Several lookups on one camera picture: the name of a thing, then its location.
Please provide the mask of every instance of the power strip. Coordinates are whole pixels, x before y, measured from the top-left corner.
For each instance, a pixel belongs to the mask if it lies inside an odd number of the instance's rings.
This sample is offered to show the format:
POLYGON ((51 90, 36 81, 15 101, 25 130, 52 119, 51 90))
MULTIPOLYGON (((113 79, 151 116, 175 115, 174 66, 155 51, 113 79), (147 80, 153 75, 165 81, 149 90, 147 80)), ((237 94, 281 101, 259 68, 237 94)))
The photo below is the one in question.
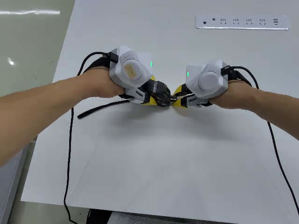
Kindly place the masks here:
POLYGON ((197 29, 288 30, 289 21, 285 15, 197 15, 195 18, 195 27, 197 29))

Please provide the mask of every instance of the black cable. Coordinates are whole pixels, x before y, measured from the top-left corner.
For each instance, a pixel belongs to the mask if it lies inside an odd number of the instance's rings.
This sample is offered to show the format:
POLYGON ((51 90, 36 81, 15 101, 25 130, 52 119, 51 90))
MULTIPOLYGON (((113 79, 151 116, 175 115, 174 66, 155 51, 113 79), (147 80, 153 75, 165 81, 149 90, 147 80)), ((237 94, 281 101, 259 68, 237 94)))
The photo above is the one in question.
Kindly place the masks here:
MULTIPOLYGON (((96 51, 96 52, 93 52, 93 53, 90 53, 88 56, 86 56, 86 58, 84 58, 82 64, 81 64, 81 67, 79 69, 79 72, 77 74, 77 76, 79 76, 83 70, 83 67, 86 63, 86 61, 93 55, 104 55, 104 56, 107 56, 109 57, 109 54, 108 53, 104 53, 104 52, 100 52, 100 51, 96 51)), ((70 181, 70 162, 71 162, 71 134, 72 134, 72 129, 73 129, 73 121, 74 121, 74 107, 71 108, 71 124, 70 124, 70 135, 69 135, 69 154, 68 154, 68 160, 67 160, 67 178, 66 178, 66 187, 65 187, 65 192, 64 192, 64 207, 65 207, 65 210, 67 212, 67 215, 69 217, 69 221, 71 223, 74 223, 74 224, 78 224, 76 223, 75 221, 73 221, 71 219, 71 214, 70 214, 70 210, 69 208, 67 207, 66 205, 66 196, 67 196, 67 192, 68 192, 68 189, 69 189, 69 181, 70 181)))
MULTIPOLYGON (((242 69, 244 71, 246 71, 250 76, 251 78, 253 79, 255 85, 256 85, 256 88, 259 89, 259 86, 257 84, 257 81, 256 81, 256 78, 253 76, 253 74, 246 68, 242 67, 242 66, 231 66, 231 67, 228 67, 227 69, 225 70, 233 70, 233 69, 242 69)), ((286 184, 288 185, 289 187, 289 190, 290 190, 290 193, 293 197, 293 201, 295 203, 295 207, 296 207, 296 210, 297 210, 297 213, 298 213, 298 216, 299 216, 299 206, 298 206, 298 203, 297 203, 297 200, 296 200, 296 197, 295 197, 295 194, 293 192, 293 189, 288 181, 288 178, 286 177, 285 175, 285 172, 284 172, 284 169, 282 167, 282 164, 280 162, 280 158, 279 158, 279 154, 278 154, 278 151, 277 151, 277 147, 276 147, 276 142, 275 142, 275 138, 274 138, 274 133, 273 133, 273 130, 272 130, 272 126, 270 124, 270 122, 267 121, 267 124, 268 124, 268 127, 269 127, 269 130, 270 130, 270 134, 271 134, 271 137, 272 137, 272 142, 273 142, 273 146, 274 146, 274 151, 275 151, 275 155, 276 155, 276 159, 277 159, 277 162, 278 162, 278 165, 279 165, 279 168, 281 170, 281 173, 282 175, 284 176, 284 179, 285 179, 285 182, 286 184)))
POLYGON ((88 110, 88 111, 85 111, 85 112, 79 114, 79 115, 77 116, 77 118, 78 118, 78 119, 82 119, 82 118, 84 118, 84 117, 86 117, 86 116, 88 116, 88 115, 90 115, 90 114, 92 114, 92 113, 94 113, 94 112, 96 112, 96 111, 99 111, 99 110, 101 110, 101 109, 104 109, 104 108, 106 108, 106 107, 113 106, 113 105, 118 105, 118 104, 129 103, 129 102, 130 102, 129 100, 122 100, 122 101, 116 101, 116 102, 112 102, 112 103, 109 103, 109 104, 105 104, 105 105, 102 105, 102 106, 97 106, 97 107, 95 107, 95 108, 93 108, 93 109, 90 109, 90 110, 88 110))

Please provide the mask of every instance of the floor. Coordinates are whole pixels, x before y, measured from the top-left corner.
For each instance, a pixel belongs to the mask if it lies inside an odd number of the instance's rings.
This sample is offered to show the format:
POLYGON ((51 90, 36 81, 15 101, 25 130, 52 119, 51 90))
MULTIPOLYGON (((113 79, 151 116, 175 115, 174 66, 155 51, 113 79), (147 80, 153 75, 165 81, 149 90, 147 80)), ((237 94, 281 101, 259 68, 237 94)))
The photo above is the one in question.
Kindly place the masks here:
MULTIPOLYGON (((0 96, 52 82, 75 0, 1 0, 0 96)), ((67 223, 63 206, 21 202, 35 143, 30 143, 10 224, 67 223)), ((88 210, 70 208, 78 223, 88 210)))

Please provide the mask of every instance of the white tabletop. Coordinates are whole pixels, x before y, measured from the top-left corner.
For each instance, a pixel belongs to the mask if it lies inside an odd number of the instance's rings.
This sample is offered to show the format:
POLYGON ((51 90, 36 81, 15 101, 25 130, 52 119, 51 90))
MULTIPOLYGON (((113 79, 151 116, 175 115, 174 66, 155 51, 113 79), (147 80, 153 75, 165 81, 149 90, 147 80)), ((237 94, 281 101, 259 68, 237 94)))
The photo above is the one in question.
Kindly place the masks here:
MULTIPOLYGON (((156 79, 172 92, 184 83, 187 64, 223 59, 249 68, 262 89, 299 97, 298 6, 296 0, 77 0, 54 81, 76 75, 90 52, 127 45, 152 53, 156 79), (199 30, 197 14, 285 14, 292 27, 199 30)), ((128 104, 76 118, 117 100, 90 98, 75 107, 68 205, 240 224, 299 221, 258 116, 217 106, 128 104)), ((22 200, 63 204, 70 115, 39 135, 22 200)), ((299 198, 299 142, 274 132, 299 198)))

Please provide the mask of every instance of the yellow label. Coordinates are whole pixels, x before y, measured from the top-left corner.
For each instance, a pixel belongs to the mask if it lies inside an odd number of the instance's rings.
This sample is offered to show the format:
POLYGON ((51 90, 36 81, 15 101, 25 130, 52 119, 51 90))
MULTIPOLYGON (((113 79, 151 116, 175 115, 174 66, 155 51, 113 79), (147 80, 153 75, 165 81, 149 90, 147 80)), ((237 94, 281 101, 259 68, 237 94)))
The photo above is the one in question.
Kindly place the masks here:
POLYGON ((133 69, 133 67, 130 64, 127 64, 125 66, 125 70, 126 70, 127 75, 129 76, 129 78, 132 79, 132 78, 137 77, 137 74, 136 74, 135 70, 133 69))

